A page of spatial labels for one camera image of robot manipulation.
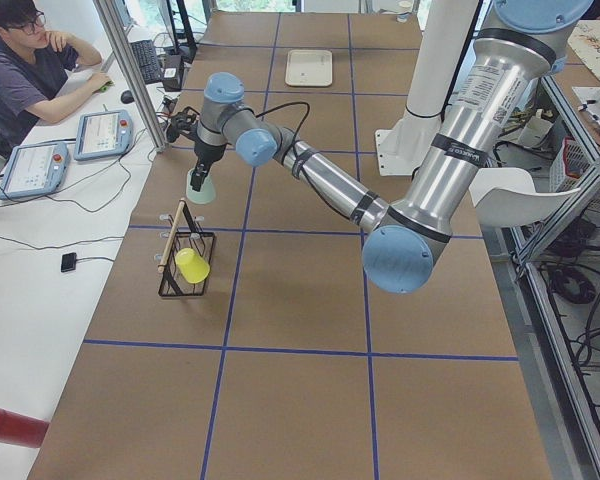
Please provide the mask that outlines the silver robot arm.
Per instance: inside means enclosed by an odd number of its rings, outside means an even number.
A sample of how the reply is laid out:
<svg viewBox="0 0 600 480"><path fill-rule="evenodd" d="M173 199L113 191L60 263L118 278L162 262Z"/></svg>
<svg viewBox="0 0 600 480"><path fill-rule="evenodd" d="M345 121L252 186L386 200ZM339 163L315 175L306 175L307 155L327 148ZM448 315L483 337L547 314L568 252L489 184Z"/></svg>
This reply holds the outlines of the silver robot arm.
<svg viewBox="0 0 600 480"><path fill-rule="evenodd" d="M194 124L197 158L189 189L199 192L228 146L249 165L276 161L363 229L367 277L392 293L424 285L452 236L451 218L528 84L552 74L588 9L585 1L498 1L474 43L475 62L405 196L386 202L301 141L258 119L242 81L213 74Z"/></svg>

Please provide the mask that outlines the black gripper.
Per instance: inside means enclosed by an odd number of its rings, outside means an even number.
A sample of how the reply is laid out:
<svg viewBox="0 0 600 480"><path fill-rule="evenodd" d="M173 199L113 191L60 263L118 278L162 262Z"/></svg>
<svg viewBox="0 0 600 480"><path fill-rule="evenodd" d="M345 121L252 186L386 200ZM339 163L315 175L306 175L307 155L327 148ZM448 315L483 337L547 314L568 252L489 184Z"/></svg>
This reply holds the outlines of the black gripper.
<svg viewBox="0 0 600 480"><path fill-rule="evenodd" d="M225 144L211 144L199 136L195 138L194 143L197 162L195 168L189 171L189 187L194 192L200 192L205 182L205 173L208 173L212 165L224 156Z"/></svg>

